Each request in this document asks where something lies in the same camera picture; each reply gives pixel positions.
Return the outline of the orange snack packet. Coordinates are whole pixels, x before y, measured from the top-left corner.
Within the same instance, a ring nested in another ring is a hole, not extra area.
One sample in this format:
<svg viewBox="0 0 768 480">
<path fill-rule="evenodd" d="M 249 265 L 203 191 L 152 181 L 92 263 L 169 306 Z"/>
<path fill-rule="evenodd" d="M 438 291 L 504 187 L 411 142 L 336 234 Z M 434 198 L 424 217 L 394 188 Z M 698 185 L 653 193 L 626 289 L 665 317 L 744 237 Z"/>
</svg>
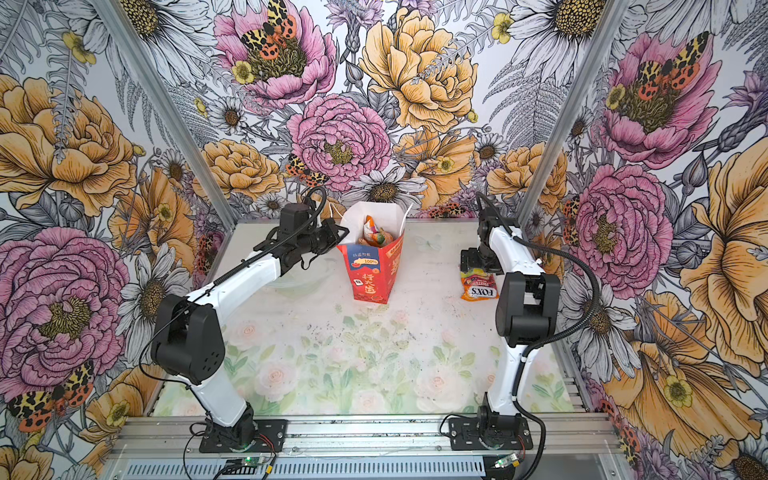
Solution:
<svg viewBox="0 0 768 480">
<path fill-rule="evenodd" d="M 495 300 L 499 296 L 495 275 L 480 268 L 460 272 L 465 301 Z"/>
<path fill-rule="evenodd" d="M 394 236 L 381 228 L 370 215 L 363 221 L 363 230 L 358 243 L 363 246 L 383 248 L 394 242 Z"/>
</svg>

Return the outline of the red white paper bag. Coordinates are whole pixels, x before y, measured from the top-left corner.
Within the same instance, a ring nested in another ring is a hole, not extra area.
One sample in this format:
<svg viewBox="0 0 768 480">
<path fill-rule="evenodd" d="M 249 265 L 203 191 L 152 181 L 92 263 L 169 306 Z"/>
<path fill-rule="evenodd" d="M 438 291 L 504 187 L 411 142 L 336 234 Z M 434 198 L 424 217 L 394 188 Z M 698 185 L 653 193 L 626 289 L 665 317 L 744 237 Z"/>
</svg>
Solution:
<svg viewBox="0 0 768 480">
<path fill-rule="evenodd" d="M 352 286 L 355 300 L 386 304 L 396 281 L 405 238 L 410 207 L 396 203 L 358 202 L 343 215 L 341 226 L 350 230 L 338 245 Z M 358 243 L 367 215 L 394 236 L 394 242 L 383 248 Z"/>
</svg>

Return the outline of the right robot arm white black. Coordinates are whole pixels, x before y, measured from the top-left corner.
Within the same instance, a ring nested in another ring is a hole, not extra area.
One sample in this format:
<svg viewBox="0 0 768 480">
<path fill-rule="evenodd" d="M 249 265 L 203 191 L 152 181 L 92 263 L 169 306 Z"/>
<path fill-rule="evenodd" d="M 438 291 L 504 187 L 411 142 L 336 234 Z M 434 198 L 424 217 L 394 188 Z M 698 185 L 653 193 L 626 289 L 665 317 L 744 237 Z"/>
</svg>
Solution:
<svg viewBox="0 0 768 480">
<path fill-rule="evenodd" d="M 536 344 L 555 333 L 560 280 L 544 271 L 519 235 L 510 221 L 485 207 L 479 212 L 480 245 L 461 252 L 463 283 L 483 275 L 500 278 L 497 287 L 471 286 L 468 292 L 497 302 L 494 322 L 503 348 L 494 382 L 477 414 L 450 421 L 454 451 L 533 447 L 520 390 L 527 379 L 526 366 L 538 353 Z"/>
</svg>

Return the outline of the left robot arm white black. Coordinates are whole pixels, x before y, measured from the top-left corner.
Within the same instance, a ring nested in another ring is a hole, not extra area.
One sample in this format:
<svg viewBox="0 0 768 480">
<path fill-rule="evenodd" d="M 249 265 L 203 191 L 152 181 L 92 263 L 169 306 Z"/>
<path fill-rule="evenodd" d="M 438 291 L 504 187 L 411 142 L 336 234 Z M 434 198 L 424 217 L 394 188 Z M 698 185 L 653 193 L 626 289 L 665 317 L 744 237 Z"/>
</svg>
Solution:
<svg viewBox="0 0 768 480">
<path fill-rule="evenodd" d="M 225 274 L 185 296 L 169 294 L 161 301 L 150 357 L 172 380 L 184 384 L 204 409 L 203 452 L 265 451 L 274 446 L 259 431 L 252 406 L 224 369 L 223 326 L 240 305 L 290 271 L 304 255 L 323 255 L 348 234 L 348 228 L 331 218 L 282 220 L 253 253 Z"/>
</svg>

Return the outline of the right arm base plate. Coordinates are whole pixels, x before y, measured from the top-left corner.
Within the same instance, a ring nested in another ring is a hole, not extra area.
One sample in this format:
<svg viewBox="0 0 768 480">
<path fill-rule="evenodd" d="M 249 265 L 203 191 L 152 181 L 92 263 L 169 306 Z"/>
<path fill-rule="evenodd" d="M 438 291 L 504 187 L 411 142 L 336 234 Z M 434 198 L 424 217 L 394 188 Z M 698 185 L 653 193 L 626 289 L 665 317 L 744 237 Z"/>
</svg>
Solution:
<svg viewBox="0 0 768 480">
<path fill-rule="evenodd" d="M 531 429 L 522 415 L 503 415 L 491 420 L 451 416 L 442 432 L 448 436 L 453 451 L 533 449 Z"/>
</svg>

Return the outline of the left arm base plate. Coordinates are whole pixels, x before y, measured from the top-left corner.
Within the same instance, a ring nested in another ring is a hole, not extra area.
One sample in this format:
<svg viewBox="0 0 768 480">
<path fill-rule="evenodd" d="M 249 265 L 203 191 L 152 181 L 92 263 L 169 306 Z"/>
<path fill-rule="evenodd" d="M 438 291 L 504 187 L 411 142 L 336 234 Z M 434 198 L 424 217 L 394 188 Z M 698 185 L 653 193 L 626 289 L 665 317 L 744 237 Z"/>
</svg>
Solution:
<svg viewBox="0 0 768 480">
<path fill-rule="evenodd" d="M 233 427 L 206 421 L 200 453 L 279 453 L 283 449 L 288 421 L 246 419 Z"/>
</svg>

